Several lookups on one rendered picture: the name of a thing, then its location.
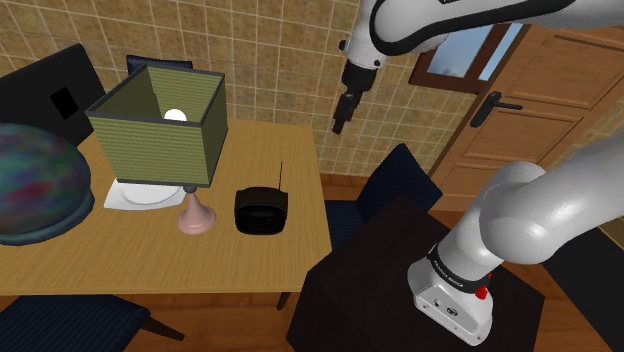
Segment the brown framed window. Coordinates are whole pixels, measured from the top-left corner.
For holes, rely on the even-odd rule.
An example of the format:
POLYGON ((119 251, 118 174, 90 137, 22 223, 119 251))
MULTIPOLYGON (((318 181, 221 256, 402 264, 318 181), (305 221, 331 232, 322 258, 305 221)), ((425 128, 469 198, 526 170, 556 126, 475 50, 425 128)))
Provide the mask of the brown framed window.
POLYGON ((522 27, 498 24, 451 33, 436 49, 419 56, 409 83, 478 94, 522 27))

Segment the dark blue chair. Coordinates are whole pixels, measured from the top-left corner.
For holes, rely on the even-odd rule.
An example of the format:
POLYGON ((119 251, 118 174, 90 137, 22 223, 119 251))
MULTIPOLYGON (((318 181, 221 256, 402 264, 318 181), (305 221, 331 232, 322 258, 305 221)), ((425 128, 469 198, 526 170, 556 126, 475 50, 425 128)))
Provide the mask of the dark blue chair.
POLYGON ((114 295, 24 295, 0 312, 0 352, 123 352, 139 330, 184 339, 114 295))
POLYGON ((340 246, 397 196, 425 211, 443 196, 404 143, 397 145, 374 170, 355 201, 325 202, 332 248, 340 246))
POLYGON ((129 75, 131 75, 134 71, 136 71, 137 69, 139 69, 141 66, 145 64, 166 65, 166 66, 181 67, 181 68, 187 68, 187 69, 193 68, 193 63, 188 60, 155 59, 155 58, 149 58, 149 57, 143 57, 143 56, 137 56, 137 55, 131 55, 131 54, 126 55, 126 64, 127 64, 127 71, 129 75))

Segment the black radio with antenna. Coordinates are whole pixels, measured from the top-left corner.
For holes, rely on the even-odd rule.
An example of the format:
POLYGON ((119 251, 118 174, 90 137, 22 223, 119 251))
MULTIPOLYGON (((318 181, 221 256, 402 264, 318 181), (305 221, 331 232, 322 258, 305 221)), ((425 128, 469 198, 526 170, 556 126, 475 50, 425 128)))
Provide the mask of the black radio with antenna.
POLYGON ((288 193, 281 190, 283 163, 280 163, 278 187, 254 186, 238 190, 234 219, 237 230, 247 235, 276 235, 286 225, 288 193))

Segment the brown wooden door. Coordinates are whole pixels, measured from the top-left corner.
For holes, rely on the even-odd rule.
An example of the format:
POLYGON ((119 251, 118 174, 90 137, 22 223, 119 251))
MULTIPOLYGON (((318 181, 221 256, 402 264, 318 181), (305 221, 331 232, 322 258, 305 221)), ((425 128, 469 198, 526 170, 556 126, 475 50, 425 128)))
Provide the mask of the brown wooden door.
POLYGON ((435 209, 466 211, 516 161, 549 167, 624 96, 624 25, 524 26, 429 173, 435 209))

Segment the dark robot stand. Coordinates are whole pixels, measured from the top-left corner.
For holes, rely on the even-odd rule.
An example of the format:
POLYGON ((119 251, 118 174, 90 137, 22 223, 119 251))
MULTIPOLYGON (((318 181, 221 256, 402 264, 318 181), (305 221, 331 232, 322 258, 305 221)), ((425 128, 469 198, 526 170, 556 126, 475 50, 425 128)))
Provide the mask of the dark robot stand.
POLYGON ((544 297, 503 267, 493 326, 471 347, 414 305, 407 270, 448 228, 399 197, 308 273, 287 341, 294 352, 533 352, 544 297))

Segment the green shade pink foot lamp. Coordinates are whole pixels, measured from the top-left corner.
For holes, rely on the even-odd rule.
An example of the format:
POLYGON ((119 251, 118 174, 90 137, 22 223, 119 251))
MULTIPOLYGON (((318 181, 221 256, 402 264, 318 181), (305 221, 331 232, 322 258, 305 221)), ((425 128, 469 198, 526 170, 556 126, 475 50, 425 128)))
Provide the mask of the green shade pink foot lamp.
POLYGON ((120 183, 181 186, 187 234, 216 222, 195 192, 210 187, 228 132, 225 76, 145 64, 85 112, 120 183))

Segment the white square plate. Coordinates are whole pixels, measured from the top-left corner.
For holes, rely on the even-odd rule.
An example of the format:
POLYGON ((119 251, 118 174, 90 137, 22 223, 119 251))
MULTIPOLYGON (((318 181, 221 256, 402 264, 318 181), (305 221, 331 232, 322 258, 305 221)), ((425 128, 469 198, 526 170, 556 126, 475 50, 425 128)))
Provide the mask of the white square plate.
POLYGON ((114 210, 144 211, 180 205, 186 197, 181 186, 120 183, 115 179, 103 207, 114 210))

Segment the wooden table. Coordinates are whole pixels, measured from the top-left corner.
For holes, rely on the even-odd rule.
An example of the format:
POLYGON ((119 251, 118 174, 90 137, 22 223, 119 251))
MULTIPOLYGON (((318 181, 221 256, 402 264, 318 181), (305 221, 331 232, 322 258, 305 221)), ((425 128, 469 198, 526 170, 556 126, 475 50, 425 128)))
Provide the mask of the wooden table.
POLYGON ((80 146, 95 205, 71 231, 27 246, 0 245, 0 296, 297 292, 331 249, 314 137, 307 126, 232 119, 209 188, 199 201, 215 225, 187 235, 179 207, 104 207, 114 174, 96 137, 80 146), (284 230, 255 236, 234 221, 238 190, 275 187, 288 196, 284 230))

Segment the black chair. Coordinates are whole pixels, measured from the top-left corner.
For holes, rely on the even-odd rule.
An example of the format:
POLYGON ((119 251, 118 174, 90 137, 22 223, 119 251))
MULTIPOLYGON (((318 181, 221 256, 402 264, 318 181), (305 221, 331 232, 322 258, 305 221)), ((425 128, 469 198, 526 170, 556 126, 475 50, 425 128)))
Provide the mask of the black chair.
POLYGON ((75 44, 0 78, 0 123, 35 126, 77 146, 93 132, 85 111, 104 95, 75 44))

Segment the multicoloured dome on teal base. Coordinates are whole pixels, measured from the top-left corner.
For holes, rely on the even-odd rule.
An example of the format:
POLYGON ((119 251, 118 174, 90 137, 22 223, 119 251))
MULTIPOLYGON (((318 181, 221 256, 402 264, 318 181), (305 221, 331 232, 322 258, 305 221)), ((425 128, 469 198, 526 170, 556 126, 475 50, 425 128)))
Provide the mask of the multicoloured dome on teal base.
POLYGON ((94 202, 88 163, 75 146, 36 127, 0 123, 0 244, 62 235, 94 202))

